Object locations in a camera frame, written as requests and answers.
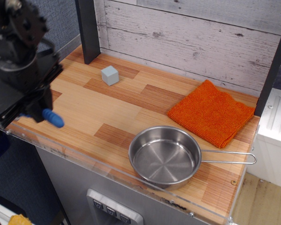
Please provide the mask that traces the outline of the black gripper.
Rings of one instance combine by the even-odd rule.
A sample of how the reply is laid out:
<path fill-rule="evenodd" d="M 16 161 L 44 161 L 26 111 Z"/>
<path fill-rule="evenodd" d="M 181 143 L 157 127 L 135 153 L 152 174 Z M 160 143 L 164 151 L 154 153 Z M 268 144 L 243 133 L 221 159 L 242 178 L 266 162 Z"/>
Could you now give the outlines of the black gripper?
<path fill-rule="evenodd" d="M 44 121 L 43 110 L 53 109 L 51 82 L 62 72 L 59 55 L 36 53 L 23 64 L 0 59 L 0 129 L 5 129 L 19 113 Z"/>

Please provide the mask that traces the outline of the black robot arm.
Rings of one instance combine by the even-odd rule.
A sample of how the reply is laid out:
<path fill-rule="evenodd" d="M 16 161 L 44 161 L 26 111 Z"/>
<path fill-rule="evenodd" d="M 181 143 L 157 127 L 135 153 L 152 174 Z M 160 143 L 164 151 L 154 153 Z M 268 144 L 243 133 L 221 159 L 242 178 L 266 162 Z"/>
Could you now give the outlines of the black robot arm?
<path fill-rule="evenodd" d="M 25 116 L 64 126 L 53 112 L 51 82 L 62 72 L 46 20 L 25 0 L 0 0 L 0 129 Z"/>

